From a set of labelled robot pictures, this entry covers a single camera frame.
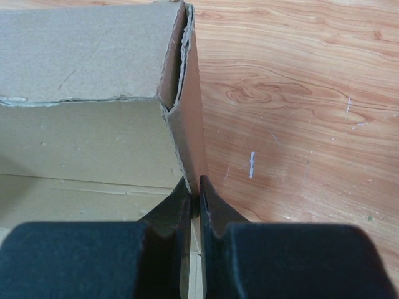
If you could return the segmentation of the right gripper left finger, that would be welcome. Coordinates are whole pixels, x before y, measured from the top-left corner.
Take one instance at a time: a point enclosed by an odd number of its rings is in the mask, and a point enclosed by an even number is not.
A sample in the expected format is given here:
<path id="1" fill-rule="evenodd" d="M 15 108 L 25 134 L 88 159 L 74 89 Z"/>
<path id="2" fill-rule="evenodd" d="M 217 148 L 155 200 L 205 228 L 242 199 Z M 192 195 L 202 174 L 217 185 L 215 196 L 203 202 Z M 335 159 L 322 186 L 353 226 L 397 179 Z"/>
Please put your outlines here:
<path id="1" fill-rule="evenodd" d="M 187 298 L 184 180 L 137 221 L 26 222 L 1 246 L 2 298 Z"/>

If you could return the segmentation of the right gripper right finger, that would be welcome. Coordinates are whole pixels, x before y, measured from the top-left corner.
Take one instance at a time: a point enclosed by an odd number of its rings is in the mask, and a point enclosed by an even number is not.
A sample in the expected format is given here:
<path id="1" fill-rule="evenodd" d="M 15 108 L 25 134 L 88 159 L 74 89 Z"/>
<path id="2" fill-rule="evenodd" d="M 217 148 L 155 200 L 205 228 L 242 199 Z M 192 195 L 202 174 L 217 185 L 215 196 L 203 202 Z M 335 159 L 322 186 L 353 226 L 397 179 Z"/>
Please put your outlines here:
<path id="1" fill-rule="evenodd" d="M 251 222 L 199 180 L 206 298 L 395 298 L 374 243 L 347 224 Z"/>

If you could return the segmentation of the brown cardboard box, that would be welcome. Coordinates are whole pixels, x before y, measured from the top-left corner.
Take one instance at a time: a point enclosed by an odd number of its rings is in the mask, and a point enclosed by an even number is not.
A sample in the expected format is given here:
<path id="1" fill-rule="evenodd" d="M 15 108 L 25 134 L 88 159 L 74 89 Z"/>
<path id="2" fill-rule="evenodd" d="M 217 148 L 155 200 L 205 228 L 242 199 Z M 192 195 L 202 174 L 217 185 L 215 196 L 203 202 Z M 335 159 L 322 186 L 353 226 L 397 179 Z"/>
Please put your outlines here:
<path id="1" fill-rule="evenodd" d="M 194 7 L 1 11 L 1 246 L 26 222 L 137 221 L 208 172 Z"/>

